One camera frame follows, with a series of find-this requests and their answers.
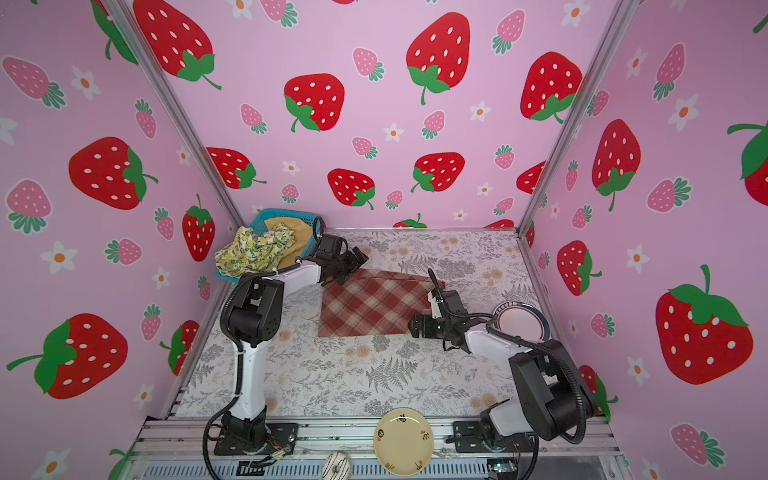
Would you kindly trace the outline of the red plaid skirt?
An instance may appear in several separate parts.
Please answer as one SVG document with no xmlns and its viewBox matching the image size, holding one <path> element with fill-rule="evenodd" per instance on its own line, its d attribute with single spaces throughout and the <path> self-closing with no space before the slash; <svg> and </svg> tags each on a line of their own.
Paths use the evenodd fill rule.
<svg viewBox="0 0 768 480">
<path fill-rule="evenodd" d="M 324 288 L 318 335 L 355 337 L 395 335 L 430 310 L 430 278 L 380 269 L 360 269 L 342 285 Z"/>
</svg>

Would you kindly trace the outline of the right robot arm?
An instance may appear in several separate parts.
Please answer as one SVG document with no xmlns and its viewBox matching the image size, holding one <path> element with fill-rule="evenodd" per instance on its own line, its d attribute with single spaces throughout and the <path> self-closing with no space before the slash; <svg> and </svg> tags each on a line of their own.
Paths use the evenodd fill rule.
<svg viewBox="0 0 768 480">
<path fill-rule="evenodd" d="M 431 312 L 408 322 L 413 337 L 439 339 L 446 351 L 462 350 L 510 369 L 516 395 L 481 413 L 473 435 L 479 442 L 501 450 L 517 435 L 583 441 L 587 420 L 598 414 L 598 405 L 537 308 L 506 301 L 491 313 L 471 313 L 457 291 L 439 287 L 428 299 Z"/>
</svg>

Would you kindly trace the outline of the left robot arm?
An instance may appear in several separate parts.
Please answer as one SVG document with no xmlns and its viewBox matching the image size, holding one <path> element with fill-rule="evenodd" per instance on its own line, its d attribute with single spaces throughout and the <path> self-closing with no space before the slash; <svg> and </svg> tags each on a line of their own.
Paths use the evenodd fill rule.
<svg viewBox="0 0 768 480">
<path fill-rule="evenodd" d="M 280 329 L 285 298 L 315 284 L 341 285 L 368 260 L 344 238 L 323 234 L 311 255 L 294 265 L 240 278 L 220 316 L 221 330 L 235 349 L 233 400 L 221 414 L 227 433 L 255 445 L 266 442 L 266 353 Z"/>
</svg>

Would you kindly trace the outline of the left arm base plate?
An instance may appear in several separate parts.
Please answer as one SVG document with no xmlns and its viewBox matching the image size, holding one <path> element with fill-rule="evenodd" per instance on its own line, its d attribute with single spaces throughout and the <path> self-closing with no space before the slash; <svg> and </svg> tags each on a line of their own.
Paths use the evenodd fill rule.
<svg viewBox="0 0 768 480">
<path fill-rule="evenodd" d="M 246 439 L 223 429 L 214 447 L 216 456 L 269 456 L 274 453 L 291 455 L 294 451 L 300 425 L 288 422 L 269 422 L 266 432 L 255 439 Z"/>
</svg>

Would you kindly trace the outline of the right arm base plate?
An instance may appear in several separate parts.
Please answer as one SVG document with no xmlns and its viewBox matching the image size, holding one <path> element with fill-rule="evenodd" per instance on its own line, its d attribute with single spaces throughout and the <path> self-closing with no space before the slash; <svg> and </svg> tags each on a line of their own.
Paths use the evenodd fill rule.
<svg viewBox="0 0 768 480">
<path fill-rule="evenodd" d="M 459 453 L 533 453 L 538 448 L 533 434 L 502 436 L 483 420 L 453 422 L 445 442 L 454 445 Z"/>
</svg>

